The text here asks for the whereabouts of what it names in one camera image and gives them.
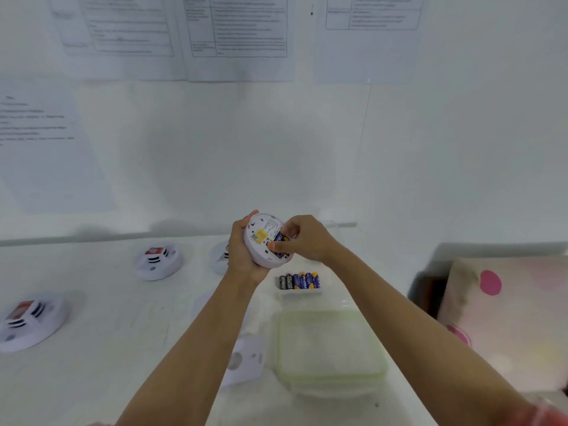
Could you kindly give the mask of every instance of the person's hand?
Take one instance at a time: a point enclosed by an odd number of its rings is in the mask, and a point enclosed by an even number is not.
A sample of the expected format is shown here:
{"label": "person's hand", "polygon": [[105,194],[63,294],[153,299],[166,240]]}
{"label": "person's hand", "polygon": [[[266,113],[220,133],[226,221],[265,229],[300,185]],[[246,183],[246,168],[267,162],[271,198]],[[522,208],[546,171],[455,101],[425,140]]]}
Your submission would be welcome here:
{"label": "person's hand", "polygon": [[268,248],[275,253],[297,253],[325,263],[341,246],[313,215],[296,215],[280,231],[290,241],[269,243]]}
{"label": "person's hand", "polygon": [[233,223],[231,237],[229,238],[229,269],[227,275],[239,282],[251,283],[254,288],[258,286],[270,269],[261,267],[252,261],[251,254],[243,240],[243,230],[258,210],[252,211],[242,220]]}

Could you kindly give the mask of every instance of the yellow sticker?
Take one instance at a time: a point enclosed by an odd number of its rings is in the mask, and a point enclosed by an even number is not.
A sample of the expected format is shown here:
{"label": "yellow sticker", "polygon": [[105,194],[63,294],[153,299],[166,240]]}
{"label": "yellow sticker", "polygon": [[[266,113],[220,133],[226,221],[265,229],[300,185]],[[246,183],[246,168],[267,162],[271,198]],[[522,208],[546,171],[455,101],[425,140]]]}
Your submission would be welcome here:
{"label": "yellow sticker", "polygon": [[263,229],[258,229],[255,234],[253,234],[252,239],[256,243],[263,243],[264,240],[268,237],[268,233],[266,233]]}

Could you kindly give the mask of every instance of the person's left hand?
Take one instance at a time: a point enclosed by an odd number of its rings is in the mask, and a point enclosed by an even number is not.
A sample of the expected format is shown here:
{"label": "person's left hand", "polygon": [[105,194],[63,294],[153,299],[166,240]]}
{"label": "person's left hand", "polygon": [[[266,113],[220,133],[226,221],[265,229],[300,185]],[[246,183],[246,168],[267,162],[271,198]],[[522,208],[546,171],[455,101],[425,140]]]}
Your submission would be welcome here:
{"label": "person's left hand", "polygon": [[251,221],[255,209],[242,220],[233,223],[231,237],[229,238],[229,269],[227,275],[244,283],[251,283],[256,288],[266,278],[270,269],[261,267],[252,261],[252,257],[243,240],[243,230]]}

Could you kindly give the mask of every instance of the table surface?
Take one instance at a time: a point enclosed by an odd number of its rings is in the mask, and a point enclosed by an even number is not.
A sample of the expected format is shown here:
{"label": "table surface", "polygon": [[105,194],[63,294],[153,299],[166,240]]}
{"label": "table surface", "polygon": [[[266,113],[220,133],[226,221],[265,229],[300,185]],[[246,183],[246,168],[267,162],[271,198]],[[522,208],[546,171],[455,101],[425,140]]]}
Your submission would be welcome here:
{"label": "table surface", "polygon": [[[373,257],[357,228],[337,235],[396,287],[408,275],[392,258]],[[4,426],[85,426],[114,422],[134,392],[191,322],[197,296],[216,287],[209,250],[227,236],[174,238],[185,258],[162,281],[143,282],[133,258],[160,240],[63,243],[0,248],[0,309],[39,291],[64,294],[67,322],[42,343],[0,353],[0,412]],[[303,260],[295,257],[290,264]],[[316,265],[310,262],[309,269]],[[267,323],[282,309],[271,271],[253,296],[247,332],[269,336]],[[435,425],[393,360],[375,394],[317,399],[288,391],[267,359],[259,380],[222,389],[208,425]]]}

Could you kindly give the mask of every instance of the forearm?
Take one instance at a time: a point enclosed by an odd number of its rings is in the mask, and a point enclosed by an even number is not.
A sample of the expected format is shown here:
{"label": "forearm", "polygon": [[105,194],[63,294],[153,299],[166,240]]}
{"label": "forearm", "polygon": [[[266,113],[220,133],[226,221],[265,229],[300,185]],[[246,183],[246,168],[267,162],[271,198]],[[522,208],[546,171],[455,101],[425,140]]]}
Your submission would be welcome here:
{"label": "forearm", "polygon": [[226,275],[115,426],[205,424],[253,291]]}
{"label": "forearm", "polygon": [[338,246],[326,263],[434,419],[444,425],[498,424],[527,402],[477,353]]}

